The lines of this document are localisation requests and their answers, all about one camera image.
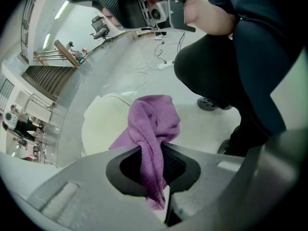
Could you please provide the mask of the wooden stair post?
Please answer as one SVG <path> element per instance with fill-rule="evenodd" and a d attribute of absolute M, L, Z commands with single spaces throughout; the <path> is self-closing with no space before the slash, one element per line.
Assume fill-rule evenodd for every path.
<path fill-rule="evenodd" d="M 59 53 L 61 53 L 65 57 L 65 59 L 70 62 L 73 67 L 80 67 L 80 63 L 58 39 L 54 42 L 54 46 L 57 48 Z"/>

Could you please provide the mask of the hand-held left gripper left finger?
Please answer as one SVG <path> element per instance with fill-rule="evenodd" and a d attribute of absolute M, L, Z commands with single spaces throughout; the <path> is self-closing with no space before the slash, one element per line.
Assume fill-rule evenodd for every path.
<path fill-rule="evenodd" d="M 0 177 L 22 213 L 46 231 L 161 231 L 145 198 L 124 195 L 106 176 L 128 147 L 83 157 L 64 168 L 0 152 Z"/>

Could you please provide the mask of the cream lidded bin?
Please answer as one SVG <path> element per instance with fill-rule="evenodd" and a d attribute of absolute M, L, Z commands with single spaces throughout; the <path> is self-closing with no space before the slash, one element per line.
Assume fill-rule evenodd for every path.
<path fill-rule="evenodd" d="M 84 113 L 81 138 L 86 155 L 105 152 L 126 129 L 132 101 L 116 93 L 96 96 Z"/>

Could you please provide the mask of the white power strip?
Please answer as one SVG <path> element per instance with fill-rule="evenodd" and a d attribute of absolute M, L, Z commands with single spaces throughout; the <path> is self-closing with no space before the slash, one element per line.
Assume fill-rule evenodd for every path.
<path fill-rule="evenodd" d="M 174 65 L 174 60 L 171 60 L 171 61 L 164 61 L 163 63 L 161 63 L 161 64 L 159 64 L 158 66 L 157 66 L 157 68 L 158 68 L 158 70 L 163 70 L 163 69 L 165 69 L 165 68 L 167 68 L 167 67 L 171 67 L 171 66 L 173 66 Z"/>

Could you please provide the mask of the metal stair railing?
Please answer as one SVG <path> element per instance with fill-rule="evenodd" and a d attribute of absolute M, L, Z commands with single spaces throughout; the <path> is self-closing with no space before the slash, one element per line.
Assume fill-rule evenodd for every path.
<path fill-rule="evenodd" d="M 51 51 L 41 51 L 41 52 L 33 52 L 33 60 L 34 61 L 55 61 L 55 60 L 65 60 L 65 56 L 58 50 Z"/>

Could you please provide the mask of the person's right shoe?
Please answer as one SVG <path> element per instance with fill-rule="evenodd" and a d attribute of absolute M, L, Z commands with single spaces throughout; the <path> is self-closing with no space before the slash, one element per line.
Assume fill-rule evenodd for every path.
<path fill-rule="evenodd" d="M 200 109 L 204 111 L 214 111 L 216 109 L 221 110 L 230 110 L 232 106 L 229 105 L 227 102 L 219 100 L 219 99 L 210 99 L 206 97 L 200 97 L 197 100 L 197 105 Z"/>

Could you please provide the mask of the person's right forearm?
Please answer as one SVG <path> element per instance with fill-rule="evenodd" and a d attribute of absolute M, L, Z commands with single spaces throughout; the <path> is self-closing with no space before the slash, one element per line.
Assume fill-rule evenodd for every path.
<path fill-rule="evenodd" d="M 236 17 L 206 0 L 186 0 L 185 23 L 193 24 L 209 35 L 230 35 L 235 28 Z"/>

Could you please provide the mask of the person's right hand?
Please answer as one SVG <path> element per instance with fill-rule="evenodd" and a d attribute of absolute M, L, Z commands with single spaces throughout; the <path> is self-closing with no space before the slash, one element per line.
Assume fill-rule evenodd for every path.
<path fill-rule="evenodd" d="M 115 27 L 121 27 L 120 23 L 112 16 L 112 14 L 106 9 L 103 8 L 102 13 L 105 18 L 107 18 Z"/>

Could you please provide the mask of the person's black trousers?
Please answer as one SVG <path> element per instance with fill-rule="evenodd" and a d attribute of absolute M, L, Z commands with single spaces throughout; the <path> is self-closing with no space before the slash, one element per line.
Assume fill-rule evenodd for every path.
<path fill-rule="evenodd" d="M 283 132 L 285 123 L 270 97 L 287 68 L 254 43 L 205 35 L 176 56 L 176 77 L 192 92 L 236 108 L 241 155 Z"/>

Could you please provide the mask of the person's left shoe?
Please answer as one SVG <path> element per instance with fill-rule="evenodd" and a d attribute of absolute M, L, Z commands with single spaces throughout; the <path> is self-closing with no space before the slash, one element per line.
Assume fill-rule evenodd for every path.
<path fill-rule="evenodd" d="M 242 156 L 241 147 L 239 145 L 239 132 L 240 126 L 237 126 L 230 138 L 224 140 L 217 150 L 217 154 L 231 155 L 231 156 Z"/>

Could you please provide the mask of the purple cloth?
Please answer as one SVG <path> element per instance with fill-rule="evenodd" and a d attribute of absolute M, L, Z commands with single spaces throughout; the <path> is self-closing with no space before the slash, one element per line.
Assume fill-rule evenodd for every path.
<path fill-rule="evenodd" d="M 141 164 L 137 178 L 147 190 L 147 203 L 153 210 L 165 209 L 164 158 L 161 144 L 171 142 L 180 133 L 180 117 L 169 95 L 137 98 L 128 112 L 127 128 L 110 146 L 110 150 L 137 144 L 141 147 Z"/>

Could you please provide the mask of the dark staircase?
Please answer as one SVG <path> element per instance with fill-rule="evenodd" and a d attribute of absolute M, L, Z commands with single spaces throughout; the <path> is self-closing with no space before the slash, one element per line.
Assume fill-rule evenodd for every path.
<path fill-rule="evenodd" d="M 32 65 L 21 77 L 38 92 L 56 102 L 76 70 L 77 68 L 68 66 Z"/>

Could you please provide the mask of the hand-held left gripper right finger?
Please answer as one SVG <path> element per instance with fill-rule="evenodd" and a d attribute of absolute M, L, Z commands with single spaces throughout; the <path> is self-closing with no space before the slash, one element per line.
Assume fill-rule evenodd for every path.
<path fill-rule="evenodd" d="M 283 231 L 305 222 L 308 128 L 274 136 L 245 157 L 163 148 L 180 161 L 168 231 Z"/>

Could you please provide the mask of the person's shoe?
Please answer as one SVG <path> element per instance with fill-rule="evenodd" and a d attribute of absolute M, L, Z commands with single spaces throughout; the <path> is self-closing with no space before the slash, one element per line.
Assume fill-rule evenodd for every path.
<path fill-rule="evenodd" d="M 210 99 L 206 97 L 200 97 L 197 100 L 197 105 L 200 109 L 204 111 L 214 111 L 216 109 L 221 110 L 230 110 L 232 106 L 229 105 L 227 102 L 219 100 L 219 99 Z"/>
<path fill-rule="evenodd" d="M 237 126 L 230 138 L 224 140 L 217 150 L 217 154 L 231 155 L 231 156 L 242 156 L 241 147 L 239 145 L 239 132 L 240 126 Z"/>

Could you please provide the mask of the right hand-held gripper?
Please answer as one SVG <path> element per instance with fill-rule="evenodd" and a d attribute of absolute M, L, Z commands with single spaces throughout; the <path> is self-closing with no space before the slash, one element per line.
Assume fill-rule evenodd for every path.
<path fill-rule="evenodd" d="M 94 8 L 106 8 L 125 30 L 194 32 L 185 23 L 186 0 L 93 0 Z"/>

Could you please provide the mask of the person's dark blue shirt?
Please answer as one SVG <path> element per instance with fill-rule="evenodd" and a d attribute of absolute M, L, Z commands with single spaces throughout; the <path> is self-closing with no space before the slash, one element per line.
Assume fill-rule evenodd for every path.
<path fill-rule="evenodd" d="M 236 18 L 233 43 L 254 112 L 273 134 L 285 130 L 270 97 L 304 45 L 303 0 L 209 0 Z"/>

